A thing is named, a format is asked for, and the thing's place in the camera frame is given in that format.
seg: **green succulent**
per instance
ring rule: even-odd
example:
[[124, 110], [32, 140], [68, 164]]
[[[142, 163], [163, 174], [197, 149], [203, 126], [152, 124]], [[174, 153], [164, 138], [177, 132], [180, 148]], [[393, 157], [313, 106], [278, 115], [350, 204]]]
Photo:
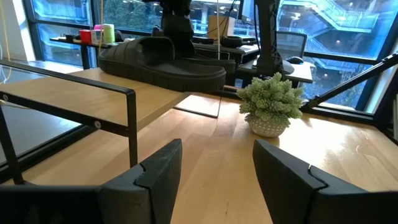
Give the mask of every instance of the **green succulent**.
[[244, 101], [239, 107], [241, 114], [250, 121], [254, 117], [263, 121], [272, 121], [283, 127], [289, 127], [289, 118], [301, 118], [299, 108], [302, 105], [303, 88], [292, 88], [291, 81], [281, 81], [282, 74], [276, 73], [270, 80], [253, 78], [252, 84], [238, 90], [238, 96]]

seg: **computer mouse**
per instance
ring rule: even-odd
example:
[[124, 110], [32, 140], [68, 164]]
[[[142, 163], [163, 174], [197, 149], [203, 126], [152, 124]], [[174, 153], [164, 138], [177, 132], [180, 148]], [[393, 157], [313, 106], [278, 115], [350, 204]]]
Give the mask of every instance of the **computer mouse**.
[[286, 61], [295, 64], [295, 65], [301, 65], [304, 63], [303, 59], [301, 59], [300, 57], [290, 57], [288, 59], [286, 59]]

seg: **potted plant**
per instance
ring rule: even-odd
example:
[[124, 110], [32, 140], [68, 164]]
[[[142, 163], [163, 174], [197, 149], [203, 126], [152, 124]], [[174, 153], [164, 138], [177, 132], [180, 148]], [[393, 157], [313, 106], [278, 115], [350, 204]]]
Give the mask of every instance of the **potted plant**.
[[252, 84], [238, 90], [244, 101], [239, 112], [254, 133], [267, 138], [280, 136], [289, 127], [289, 118], [301, 118], [303, 88], [292, 88], [291, 81], [281, 81], [276, 73], [270, 80], [253, 78]]

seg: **metal screw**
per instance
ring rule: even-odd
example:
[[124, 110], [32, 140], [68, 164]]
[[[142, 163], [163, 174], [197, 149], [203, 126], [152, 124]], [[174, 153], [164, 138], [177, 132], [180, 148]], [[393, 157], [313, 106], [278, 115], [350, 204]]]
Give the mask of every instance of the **metal screw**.
[[98, 129], [101, 129], [101, 123], [99, 121], [94, 122], [94, 126]]

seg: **white plant pot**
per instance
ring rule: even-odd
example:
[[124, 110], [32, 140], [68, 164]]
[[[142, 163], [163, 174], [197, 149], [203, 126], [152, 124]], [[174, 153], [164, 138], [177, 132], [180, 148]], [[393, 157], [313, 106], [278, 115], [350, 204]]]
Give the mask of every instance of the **white plant pot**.
[[266, 138], [274, 138], [280, 136], [286, 129], [281, 125], [275, 124], [272, 121], [263, 121], [261, 118], [253, 117], [249, 121], [249, 126], [252, 131], [260, 136]]

